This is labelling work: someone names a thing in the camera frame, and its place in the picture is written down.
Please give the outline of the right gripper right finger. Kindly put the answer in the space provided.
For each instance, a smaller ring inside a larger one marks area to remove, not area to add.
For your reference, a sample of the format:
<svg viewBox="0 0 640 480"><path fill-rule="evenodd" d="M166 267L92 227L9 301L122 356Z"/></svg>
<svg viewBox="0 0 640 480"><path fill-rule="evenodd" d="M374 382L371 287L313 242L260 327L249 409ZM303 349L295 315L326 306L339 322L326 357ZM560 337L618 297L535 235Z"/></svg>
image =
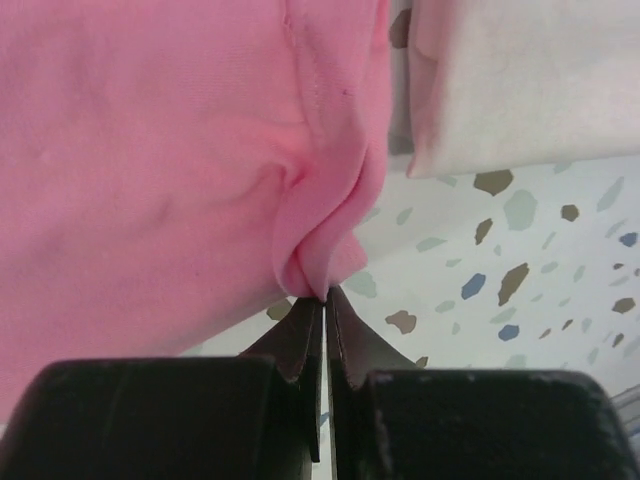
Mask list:
<svg viewBox="0 0 640 480"><path fill-rule="evenodd" d="M635 479L602 387L567 370L425 369L333 288L326 336L337 479Z"/></svg>

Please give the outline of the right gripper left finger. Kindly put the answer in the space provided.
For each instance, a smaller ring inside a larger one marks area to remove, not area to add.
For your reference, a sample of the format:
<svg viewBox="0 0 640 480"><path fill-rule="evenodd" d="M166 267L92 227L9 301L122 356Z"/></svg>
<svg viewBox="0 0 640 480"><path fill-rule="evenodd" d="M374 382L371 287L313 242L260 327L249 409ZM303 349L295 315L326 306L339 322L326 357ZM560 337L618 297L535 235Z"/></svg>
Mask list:
<svg viewBox="0 0 640 480"><path fill-rule="evenodd" d="M234 357L44 368L1 440L5 479L307 479L319 459L322 304Z"/></svg>

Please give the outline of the pink t shirt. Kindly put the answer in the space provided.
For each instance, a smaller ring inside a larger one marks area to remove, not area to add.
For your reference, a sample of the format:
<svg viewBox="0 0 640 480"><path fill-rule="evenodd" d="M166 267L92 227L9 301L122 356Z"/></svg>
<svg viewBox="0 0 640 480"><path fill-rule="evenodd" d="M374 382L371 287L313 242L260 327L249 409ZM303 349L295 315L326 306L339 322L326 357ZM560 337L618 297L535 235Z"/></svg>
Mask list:
<svg viewBox="0 0 640 480"><path fill-rule="evenodd" d="M1 411L47 364L179 354L366 262L385 1L1 5Z"/></svg>

